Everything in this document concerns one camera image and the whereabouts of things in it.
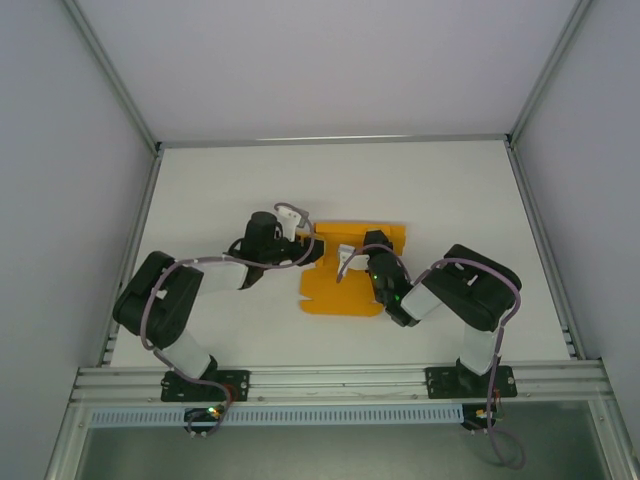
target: yellow object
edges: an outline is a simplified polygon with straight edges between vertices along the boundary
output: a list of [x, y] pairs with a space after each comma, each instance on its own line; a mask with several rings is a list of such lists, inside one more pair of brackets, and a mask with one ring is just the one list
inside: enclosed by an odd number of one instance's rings
[[300, 294], [308, 300], [300, 301], [300, 308], [317, 315], [353, 315], [373, 317], [384, 307], [375, 302], [369, 275], [349, 270], [340, 283], [338, 276], [338, 247], [340, 244], [362, 247], [369, 230], [381, 230], [391, 242], [393, 250], [402, 254], [406, 228], [403, 225], [374, 223], [316, 223], [315, 233], [324, 240], [324, 256], [316, 268], [302, 272]]

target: wire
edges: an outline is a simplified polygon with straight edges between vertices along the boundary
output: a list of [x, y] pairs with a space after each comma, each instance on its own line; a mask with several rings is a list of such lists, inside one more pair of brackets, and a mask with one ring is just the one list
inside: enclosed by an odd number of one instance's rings
[[418, 278], [416, 278], [413, 282], [411, 282], [412, 285], [417, 285], [419, 284], [422, 280], [425, 279], [425, 277], [427, 275], [429, 275], [429, 273], [431, 272], [430, 268], [427, 268], [424, 272], [422, 272], [420, 275], [418, 275]]
[[[512, 433], [510, 433], [507, 430], [504, 430], [502, 428], [494, 427], [493, 425], [491, 425], [491, 418], [492, 418], [491, 404], [493, 402], [493, 390], [494, 390], [495, 383], [496, 383], [496, 371], [498, 369], [498, 355], [500, 353], [500, 347], [502, 346], [502, 339], [504, 337], [504, 327], [509, 322], [509, 320], [511, 320], [515, 316], [515, 314], [518, 313], [518, 310], [520, 310], [520, 305], [522, 303], [522, 298], [520, 297], [520, 291], [513, 284], [513, 282], [511, 280], [509, 280], [507, 277], [502, 275], [500, 272], [494, 270], [491, 267], [487, 267], [486, 265], [483, 265], [482, 263], [475, 262], [473, 260], [467, 260], [466, 258], [444, 258], [442, 260], [438, 260], [436, 263], [431, 265], [431, 269], [430, 270], [433, 270], [435, 268], [439, 268], [439, 267], [441, 267], [443, 265], [446, 265], [448, 263], [458, 263], [460, 265], [468, 265], [470, 267], [477, 268], [479, 270], [482, 270], [484, 272], [487, 272], [487, 273], [493, 275], [498, 280], [500, 280], [502, 283], [504, 283], [507, 287], [509, 287], [509, 290], [511, 290], [511, 292], [513, 293], [513, 296], [515, 298], [515, 303], [513, 304], [513, 308], [509, 311], [509, 313], [507, 313], [507, 315], [498, 324], [498, 336], [496, 338], [496, 346], [495, 346], [495, 349], [493, 351], [493, 362], [491, 364], [491, 373], [489, 375], [489, 388], [488, 388], [488, 393], [487, 393], [487, 433], [489, 434], [489, 441], [491, 442], [491, 446], [493, 448], [493, 451], [495, 452], [495, 454], [498, 457], [498, 459], [500, 460], [500, 462], [505, 467], [511, 468], [513, 470], [521, 470], [527, 463], [527, 455], [526, 455], [526, 451], [525, 451], [525, 448], [524, 448], [524, 444], [514, 434], [512, 434]], [[505, 435], [506, 437], [509, 437], [518, 446], [518, 449], [520, 450], [520, 455], [521, 455], [520, 461], [518, 463], [509, 462], [504, 457], [504, 455], [500, 451], [500, 447], [498, 446], [498, 442], [497, 442], [496, 437], [495, 437], [496, 433], [501, 433], [502, 435]]]
[[500, 395], [500, 390], [496, 390], [496, 398], [498, 399], [498, 408], [500, 409], [500, 420], [504, 420], [507, 416], [507, 412], [504, 409], [504, 405], [502, 405], [502, 395]]
[[345, 260], [345, 262], [342, 264], [342, 268], [340, 268], [340, 270], [338, 271], [338, 278], [336, 279], [337, 283], [340, 283], [342, 281], [342, 278], [344, 277], [344, 272], [346, 271], [347, 265], [349, 265], [351, 260], [353, 260], [356, 256], [360, 255], [362, 252], [369, 250], [370, 248], [382, 248], [383, 250], [386, 250], [387, 252], [392, 253], [396, 257], [396, 261], [398, 262], [398, 264], [402, 267], [402, 270], [404, 270], [404, 276], [407, 277], [407, 280], [409, 282], [411, 282], [411, 277], [409, 276], [409, 270], [407, 270], [406, 265], [402, 262], [402, 259], [398, 256], [398, 254], [394, 252], [392, 248], [389, 248], [386, 245], [382, 245], [381, 243], [372, 243], [370, 245], [365, 245], [364, 247], [360, 247], [356, 249], [351, 255], [349, 255], [349, 258]]
[[[303, 263], [307, 259], [307, 257], [309, 257], [309, 255], [311, 255], [311, 253], [313, 252], [313, 247], [315, 244], [315, 238], [313, 236], [314, 227], [311, 221], [309, 220], [309, 214], [304, 210], [301, 210], [291, 205], [290, 203], [286, 203], [286, 202], [278, 202], [273, 206], [273, 208], [276, 210], [278, 207], [286, 207], [298, 213], [304, 220], [304, 223], [309, 227], [309, 230], [310, 230], [309, 236], [311, 237], [311, 241], [309, 242], [309, 248], [307, 248], [307, 251], [298, 260], [285, 265], [268, 265], [264, 263], [252, 262], [249, 260], [242, 260], [240, 258], [234, 258], [229, 256], [212, 256], [212, 257], [199, 257], [199, 258], [177, 260], [172, 265], [170, 265], [164, 272], [162, 272], [162, 274], [156, 281], [155, 285], [151, 289], [151, 293], [149, 294], [149, 298], [147, 299], [147, 303], [145, 304], [144, 310], [142, 312], [142, 318], [140, 319], [140, 341], [142, 342], [142, 346], [145, 348], [145, 350], [153, 351], [153, 354], [162, 363], [167, 365], [183, 380], [186, 380], [187, 382], [195, 383], [198, 385], [206, 385], [209, 387], [214, 387], [224, 393], [225, 411], [222, 413], [217, 423], [207, 433], [215, 433], [220, 428], [220, 425], [222, 425], [222, 422], [224, 421], [224, 418], [226, 417], [227, 412], [229, 411], [229, 407], [231, 406], [231, 403], [232, 403], [231, 394], [229, 393], [229, 390], [224, 385], [218, 382], [214, 382], [211, 380], [202, 380], [199, 378], [193, 378], [185, 374], [180, 369], [178, 369], [173, 363], [171, 363], [171, 361], [168, 358], [164, 356], [164, 354], [162, 353], [162, 350], [154, 347], [151, 343], [149, 343], [147, 339], [147, 324], [149, 323], [149, 315], [151, 314], [151, 308], [153, 307], [153, 302], [156, 300], [158, 292], [160, 292], [160, 290], [162, 289], [162, 285], [164, 284], [164, 282], [176, 269], [182, 266], [191, 266], [191, 265], [198, 265], [198, 264], [218, 263], [218, 262], [235, 262], [235, 263], [240, 263], [242, 265], [246, 265], [249, 267], [260, 267], [268, 270], [281, 270], [285, 268], [295, 267], [296, 265]], [[191, 428], [190, 423], [188, 423], [188, 430], [190, 430], [190, 428]]]
[[[229, 408], [230, 408], [231, 405], [233, 405], [233, 403], [238, 398], [238, 389], [234, 385], [231, 385], [230, 383], [223, 383], [222, 386], [225, 389], [227, 389], [227, 391], [231, 395], [231, 399], [229, 400]], [[215, 417], [214, 417], [215, 422], [217, 422], [217, 423], [214, 424], [212, 428], [210, 428], [209, 430], [206, 430], [204, 432], [205, 433], [205, 437], [207, 435], [209, 435], [210, 433], [215, 433], [220, 428], [218, 425], [220, 425], [220, 422], [222, 421], [222, 417], [227, 414], [227, 410], [228, 410], [228, 408], [225, 408], [224, 411], [222, 412], [222, 414], [217, 419], [215, 419]], [[196, 418], [198, 418], [198, 417], [207, 417], [207, 419], [208, 419], [210, 416], [211, 415], [209, 414], [209, 411], [197, 410], [195, 412], [192, 412], [191, 415], [189, 415], [189, 417], [187, 418], [187, 433], [189, 433], [190, 435], [194, 435], [194, 433], [193, 433], [193, 422], [196, 420]]]

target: purple cable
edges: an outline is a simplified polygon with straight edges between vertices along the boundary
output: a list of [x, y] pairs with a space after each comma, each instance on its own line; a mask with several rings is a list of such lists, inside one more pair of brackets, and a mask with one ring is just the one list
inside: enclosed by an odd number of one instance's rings
[[[211, 427], [209, 430], [207, 430], [207, 435], [212, 434], [212, 433], [216, 433], [218, 431], [218, 429], [220, 428], [220, 425], [222, 425], [222, 422], [224, 421], [225, 417], [227, 416], [227, 412], [229, 411], [229, 407], [231, 406], [231, 394], [229, 393], [229, 390], [227, 389], [227, 387], [225, 387], [221, 383], [214, 382], [212, 380], [201, 380], [199, 378], [190, 377], [189, 375], [183, 373], [181, 370], [176, 368], [176, 366], [173, 363], [171, 363], [162, 354], [161, 350], [155, 350], [153, 352], [153, 354], [156, 356], [156, 358], [158, 360], [160, 360], [162, 363], [164, 363], [167, 367], [169, 367], [173, 372], [175, 372], [176, 375], [178, 375], [183, 380], [186, 380], [187, 382], [191, 382], [191, 383], [196, 383], [198, 385], [206, 385], [206, 386], [209, 386], [209, 387], [215, 387], [215, 388], [221, 390], [224, 393], [225, 410], [224, 410], [224, 412], [222, 412], [222, 415], [220, 415], [220, 418], [218, 418], [218, 421], [215, 422], [213, 427]], [[187, 432], [189, 432], [189, 433], [192, 432], [191, 425], [193, 424], [193, 421], [195, 420], [195, 418], [197, 416], [199, 416], [199, 415], [200, 415], [200, 412], [191, 415], [191, 417], [189, 418], [189, 421], [187, 422]]]
[[145, 348], [145, 350], [153, 351], [154, 355], [162, 363], [167, 365], [170, 369], [172, 369], [178, 376], [180, 376], [184, 380], [186, 380], [188, 382], [191, 382], [191, 383], [196, 383], [198, 385], [207, 385], [207, 386], [210, 386], [210, 387], [215, 387], [215, 388], [218, 388], [219, 390], [221, 390], [224, 393], [225, 403], [226, 403], [225, 411], [220, 416], [220, 418], [218, 419], [218, 422], [211, 428], [211, 430], [208, 431], [208, 433], [215, 433], [220, 428], [220, 425], [222, 424], [222, 422], [223, 422], [225, 416], [227, 415], [227, 412], [229, 411], [229, 408], [231, 406], [231, 395], [229, 394], [229, 391], [227, 390], [227, 388], [224, 385], [220, 384], [220, 383], [213, 382], [213, 381], [210, 381], [210, 380], [201, 380], [201, 379], [193, 378], [193, 377], [190, 377], [190, 376], [186, 375], [185, 373], [183, 373], [182, 371], [177, 369], [176, 366], [173, 365], [162, 354], [161, 350], [156, 349], [153, 345], [151, 345], [148, 342], [148, 340], [147, 340], [147, 324], [149, 323], [149, 315], [151, 314], [151, 308], [153, 307], [153, 302], [155, 301], [156, 296], [158, 295], [158, 292], [160, 292], [160, 290], [162, 289], [162, 285], [164, 284], [166, 279], [178, 267], [181, 267], [181, 266], [185, 266], [185, 265], [189, 265], [190, 266], [190, 265], [216, 263], [216, 262], [235, 262], [235, 263], [240, 263], [242, 265], [246, 265], [246, 266], [249, 266], [249, 267], [260, 267], [260, 268], [265, 268], [265, 269], [269, 269], [269, 270], [279, 270], [279, 269], [284, 269], [284, 268], [295, 267], [296, 265], [299, 265], [302, 262], [304, 262], [307, 259], [307, 257], [309, 255], [311, 255], [311, 252], [313, 252], [313, 246], [315, 244], [315, 238], [313, 237], [313, 224], [311, 223], [311, 221], [309, 221], [309, 216], [308, 216], [309, 214], [307, 212], [297, 208], [297, 207], [294, 207], [290, 203], [278, 202], [273, 206], [274, 209], [277, 209], [278, 207], [286, 207], [286, 208], [289, 208], [289, 209], [293, 210], [294, 212], [298, 213], [304, 219], [305, 224], [309, 226], [311, 241], [309, 242], [309, 248], [307, 249], [305, 254], [302, 255], [302, 257], [300, 257], [295, 262], [291, 262], [291, 263], [288, 263], [286, 265], [268, 265], [268, 264], [264, 264], [264, 263], [251, 262], [249, 260], [242, 260], [242, 259], [239, 259], [239, 258], [226, 257], [226, 256], [225, 257], [221, 257], [221, 256], [200, 257], [200, 258], [190, 258], [190, 259], [184, 259], [184, 260], [177, 260], [171, 266], [169, 266], [164, 272], [162, 272], [162, 274], [158, 278], [157, 282], [155, 283], [155, 285], [151, 289], [151, 293], [149, 294], [149, 299], [147, 300], [147, 303], [145, 304], [144, 310], [142, 312], [142, 318], [140, 319], [140, 341], [142, 342], [142, 346]]
[[[498, 354], [500, 353], [500, 347], [502, 346], [502, 338], [504, 337], [504, 327], [509, 322], [509, 320], [511, 320], [515, 316], [515, 314], [518, 313], [518, 310], [520, 309], [520, 304], [522, 303], [522, 299], [520, 297], [520, 291], [513, 284], [511, 280], [509, 280], [507, 277], [502, 275], [500, 272], [494, 270], [491, 267], [487, 267], [482, 263], [474, 262], [473, 260], [467, 260], [465, 258], [444, 258], [442, 260], [438, 260], [436, 263], [431, 265], [431, 268], [429, 270], [433, 270], [435, 268], [438, 268], [442, 265], [446, 265], [448, 263], [458, 263], [460, 265], [469, 265], [470, 267], [483, 270], [493, 275], [502, 283], [504, 283], [507, 287], [509, 287], [509, 289], [513, 293], [513, 296], [515, 297], [515, 303], [513, 305], [513, 308], [500, 321], [500, 324], [498, 325], [498, 337], [496, 338], [496, 346], [493, 352], [493, 363], [491, 364], [491, 374], [489, 375], [489, 389], [488, 389], [489, 391], [487, 392], [486, 409], [487, 409], [487, 433], [489, 434], [489, 441], [491, 442], [491, 447], [493, 448], [493, 451], [495, 452], [496, 456], [505, 467], [511, 468], [513, 470], [521, 470], [527, 463], [527, 455], [526, 455], [522, 441], [514, 434], [502, 428], [494, 427], [493, 425], [491, 425], [491, 417], [492, 417], [491, 404], [493, 403], [493, 388], [496, 381], [496, 370], [498, 368]], [[514, 464], [513, 462], [508, 462], [506, 460], [506, 458], [504, 457], [504, 455], [502, 455], [502, 452], [500, 451], [500, 447], [498, 446], [498, 442], [495, 438], [495, 433], [501, 433], [511, 438], [516, 443], [516, 445], [520, 449], [520, 454], [521, 454], [520, 462]]]
[[415, 285], [419, 284], [422, 280], [424, 280], [424, 279], [425, 279], [425, 277], [426, 277], [427, 275], [429, 275], [429, 272], [431, 272], [431, 269], [430, 269], [430, 268], [427, 268], [424, 272], [422, 272], [420, 275], [418, 275], [418, 278], [416, 278], [416, 279], [411, 283], [411, 285], [414, 285], [414, 286], [415, 286]]
[[342, 268], [340, 269], [340, 271], [338, 271], [338, 278], [336, 279], [337, 283], [340, 283], [342, 281], [342, 278], [344, 277], [344, 272], [346, 271], [347, 265], [349, 265], [351, 260], [353, 260], [356, 256], [360, 255], [362, 252], [369, 250], [370, 248], [382, 248], [383, 250], [386, 250], [389, 253], [393, 253], [393, 255], [396, 257], [396, 261], [398, 262], [398, 264], [400, 264], [400, 266], [402, 267], [402, 270], [404, 270], [405, 277], [407, 277], [407, 280], [411, 281], [411, 277], [409, 276], [409, 271], [407, 270], [407, 267], [405, 266], [404, 263], [402, 263], [402, 260], [400, 259], [398, 254], [393, 251], [393, 249], [387, 247], [386, 245], [382, 245], [381, 243], [372, 243], [370, 245], [365, 245], [364, 247], [360, 247], [356, 249], [351, 255], [349, 255], [349, 258], [345, 260], [344, 264], [342, 264]]

